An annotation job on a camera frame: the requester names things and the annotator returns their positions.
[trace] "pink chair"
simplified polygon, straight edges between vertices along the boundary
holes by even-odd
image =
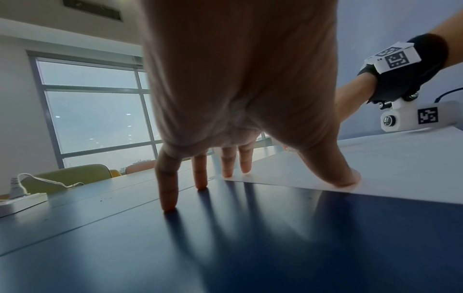
[[[153,169],[154,166],[156,166],[156,161],[142,162],[142,163],[128,166],[127,168],[125,168],[125,173],[132,174],[132,173],[136,173],[140,171],[145,171],[145,170]]]

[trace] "green chair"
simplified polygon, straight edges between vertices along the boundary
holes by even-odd
[[[73,185],[78,182],[89,184],[112,178],[111,172],[105,165],[92,164],[71,167],[35,175],[35,177],[61,182],[66,186]],[[30,194],[48,193],[53,194],[66,190],[65,187],[52,183],[42,182],[32,177],[26,177],[21,181],[21,184],[27,189]]]

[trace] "window frame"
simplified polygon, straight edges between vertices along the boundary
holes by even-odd
[[[104,153],[104,152],[111,152],[117,150],[124,150],[124,149],[131,149],[141,146],[150,145],[154,158],[158,159],[158,152],[156,149],[156,144],[163,143],[163,140],[155,140],[153,130],[151,127],[150,117],[148,115],[148,109],[145,103],[144,95],[149,95],[149,89],[143,89],[140,82],[140,76],[138,72],[145,72],[143,70],[143,66],[140,65],[142,59],[139,57],[134,57],[134,64],[125,64],[125,63],[118,63],[118,62],[111,62],[111,61],[103,61],[103,60],[95,60],[95,59],[87,59],[81,57],[72,57],[72,56],[63,56],[57,54],[49,54],[49,53],[42,53],[42,52],[35,52],[35,51],[27,51],[27,55],[29,58],[29,62],[32,68],[32,73],[34,75],[34,80],[36,83],[36,87],[39,93],[40,102],[42,106],[43,113],[45,115],[45,121],[47,124],[48,132],[50,134],[50,138],[53,145],[53,150],[55,153],[56,161],[58,163],[58,167],[60,169],[65,168],[64,159],[71,158],[71,157],[78,157],[82,155],[88,154],[95,154],[95,153]],[[118,69],[118,70],[128,70],[132,71],[135,76],[137,88],[113,88],[113,87],[91,87],[91,86],[73,86],[73,85],[48,85],[43,84],[40,76],[40,71],[37,62],[44,61],[44,62],[54,62],[54,63],[63,63],[63,64],[70,64],[70,65],[79,65],[79,66],[89,66],[89,67],[99,67],[99,68],[108,68],[108,69]],[[61,153],[58,144],[58,137],[57,133],[54,128],[54,124],[50,114],[50,108],[46,98],[46,92],[53,91],[53,92],[81,92],[81,93],[117,93],[117,94],[138,94],[140,97],[141,106],[143,109],[143,114],[145,116],[145,123],[148,129],[148,135],[150,140],[145,142],[127,144],[127,145],[120,145],[120,146],[113,146],[113,147],[106,147],[106,148],[98,148],[93,150],[87,151],[79,151],[79,152],[72,152],[72,153]]]

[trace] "black wristband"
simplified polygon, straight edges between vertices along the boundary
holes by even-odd
[[[369,72],[378,83],[375,93],[368,100],[373,103],[392,102],[415,94],[424,83],[432,79],[443,67],[449,55],[447,42],[440,36],[424,34],[410,39],[421,58],[410,64],[379,74],[374,65],[367,64],[359,74]]]

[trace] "black cable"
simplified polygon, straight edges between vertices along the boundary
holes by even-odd
[[[456,89],[452,89],[451,91],[448,91],[446,93],[443,93],[442,95],[440,95],[437,99],[435,99],[434,103],[438,103],[440,102],[440,99],[442,99],[442,97],[448,95],[448,94],[451,94],[451,93],[454,93],[454,92],[458,92],[458,91],[461,91],[463,90],[463,87],[459,87],[459,88],[456,88]]]

